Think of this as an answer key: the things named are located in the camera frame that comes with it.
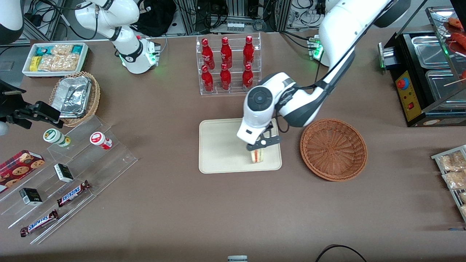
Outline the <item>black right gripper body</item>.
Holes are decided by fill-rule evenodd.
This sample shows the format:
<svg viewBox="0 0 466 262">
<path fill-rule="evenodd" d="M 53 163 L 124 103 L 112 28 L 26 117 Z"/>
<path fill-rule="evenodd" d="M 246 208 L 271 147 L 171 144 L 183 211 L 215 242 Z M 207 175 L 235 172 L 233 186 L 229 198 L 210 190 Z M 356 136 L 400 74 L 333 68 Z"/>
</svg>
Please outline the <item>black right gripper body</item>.
<svg viewBox="0 0 466 262">
<path fill-rule="evenodd" d="M 25 101 L 22 98 L 23 93 L 26 93 L 24 89 L 0 81 L 0 121 L 19 126 L 27 125 L 27 121 L 12 116 L 16 110 L 25 107 Z"/>
</svg>

